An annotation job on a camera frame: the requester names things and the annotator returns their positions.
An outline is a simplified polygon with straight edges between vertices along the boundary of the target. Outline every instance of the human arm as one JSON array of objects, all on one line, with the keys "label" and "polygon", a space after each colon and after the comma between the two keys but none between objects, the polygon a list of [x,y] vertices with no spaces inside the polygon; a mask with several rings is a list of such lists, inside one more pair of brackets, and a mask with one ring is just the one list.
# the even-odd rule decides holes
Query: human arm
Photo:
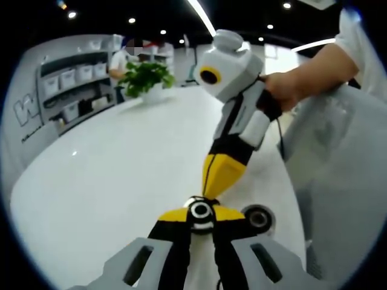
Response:
[{"label": "human arm", "polygon": [[109,75],[116,80],[121,80],[125,76],[125,73],[122,71],[120,67],[120,63],[122,62],[121,57],[122,57],[121,53],[116,52],[113,55],[109,66]]},{"label": "human arm", "polygon": [[332,43],[301,66],[263,78],[267,90],[280,102],[282,110],[289,111],[299,101],[341,85],[358,72],[358,67],[344,50]]},{"label": "human arm", "polygon": [[117,70],[117,69],[110,69],[109,70],[109,75],[113,78],[113,79],[116,79],[116,80],[121,80],[122,78],[124,78],[125,74],[122,73],[121,71]]},{"label": "human arm", "polygon": [[363,68],[356,25],[342,13],[336,43],[326,45],[312,59],[289,72],[263,77],[267,90],[283,111],[291,110],[297,102],[311,95],[349,81]]}]

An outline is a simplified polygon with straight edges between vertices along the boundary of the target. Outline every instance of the white sleeve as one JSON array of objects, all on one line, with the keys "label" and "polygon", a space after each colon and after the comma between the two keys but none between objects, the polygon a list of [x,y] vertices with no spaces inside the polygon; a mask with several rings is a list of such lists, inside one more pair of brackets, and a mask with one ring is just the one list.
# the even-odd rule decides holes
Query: white sleeve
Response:
[{"label": "white sleeve", "polygon": [[345,10],[340,14],[340,33],[336,36],[335,44],[338,45],[354,61],[359,70],[364,68],[363,49],[360,44],[361,33],[359,22],[352,18]]},{"label": "white sleeve", "polygon": [[116,52],[111,58],[109,69],[120,69],[121,53]]}]

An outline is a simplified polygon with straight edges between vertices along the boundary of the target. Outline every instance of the potted plant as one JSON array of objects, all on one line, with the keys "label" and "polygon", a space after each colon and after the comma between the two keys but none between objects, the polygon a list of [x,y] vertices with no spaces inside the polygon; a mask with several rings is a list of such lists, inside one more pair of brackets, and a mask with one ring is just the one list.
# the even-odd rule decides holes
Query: potted plant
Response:
[{"label": "potted plant", "polygon": [[175,81],[167,66],[162,63],[142,62],[136,64],[128,62],[126,68],[128,72],[119,81],[119,84],[127,84],[127,96],[142,97],[145,103],[159,101],[163,86],[170,88]]}]

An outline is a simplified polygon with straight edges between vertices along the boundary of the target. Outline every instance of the green leaves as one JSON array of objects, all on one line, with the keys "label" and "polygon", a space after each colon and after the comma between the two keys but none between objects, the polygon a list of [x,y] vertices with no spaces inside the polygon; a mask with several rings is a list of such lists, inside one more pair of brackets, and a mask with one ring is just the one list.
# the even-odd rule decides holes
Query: green leaves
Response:
[{"label": "green leaves", "polygon": [[137,98],[141,93],[148,92],[157,83],[163,83],[164,87],[170,88],[175,81],[167,66],[161,63],[134,64],[128,62],[126,68],[128,72],[119,81],[119,85],[127,83],[126,95],[134,98]]}]

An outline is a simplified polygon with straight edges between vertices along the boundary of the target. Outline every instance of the human hand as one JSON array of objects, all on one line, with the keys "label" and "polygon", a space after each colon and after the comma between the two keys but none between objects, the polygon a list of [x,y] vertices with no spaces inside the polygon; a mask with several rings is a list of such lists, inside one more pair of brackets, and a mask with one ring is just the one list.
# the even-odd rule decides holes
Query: human hand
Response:
[{"label": "human hand", "polygon": [[293,109],[302,98],[296,78],[291,71],[275,72],[259,78],[265,81],[266,90],[279,103],[283,112]]}]

